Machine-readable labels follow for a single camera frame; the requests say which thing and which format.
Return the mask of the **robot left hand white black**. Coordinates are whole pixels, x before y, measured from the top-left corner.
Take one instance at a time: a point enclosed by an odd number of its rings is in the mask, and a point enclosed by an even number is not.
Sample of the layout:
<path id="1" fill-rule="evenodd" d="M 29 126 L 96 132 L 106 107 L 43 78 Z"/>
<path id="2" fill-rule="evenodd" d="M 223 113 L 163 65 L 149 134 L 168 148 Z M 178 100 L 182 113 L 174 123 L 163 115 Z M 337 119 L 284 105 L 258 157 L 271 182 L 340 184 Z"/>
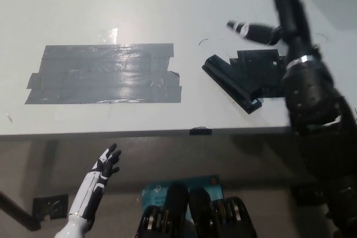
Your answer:
<path id="1" fill-rule="evenodd" d="M 113 143 L 94 163 L 83 179 L 70 208 L 69 215 L 76 215 L 92 220 L 99 207 L 109 178 L 119 171 L 115 165 L 119 162 L 121 150 L 116 151 Z"/>

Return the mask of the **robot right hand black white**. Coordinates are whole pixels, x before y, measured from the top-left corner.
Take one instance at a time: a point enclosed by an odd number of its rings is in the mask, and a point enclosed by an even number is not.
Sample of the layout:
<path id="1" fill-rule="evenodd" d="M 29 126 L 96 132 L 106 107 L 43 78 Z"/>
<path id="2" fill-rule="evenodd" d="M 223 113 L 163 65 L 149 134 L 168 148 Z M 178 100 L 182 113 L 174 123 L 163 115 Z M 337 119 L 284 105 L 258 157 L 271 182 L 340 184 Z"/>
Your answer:
<path id="1" fill-rule="evenodd" d="M 302 2 L 274 0 L 274 4 L 279 19 L 278 27 L 236 21 L 228 21 L 226 26 L 241 38 L 255 43 L 273 46 L 283 41 L 287 46 L 287 69 L 314 59 L 310 28 Z"/>

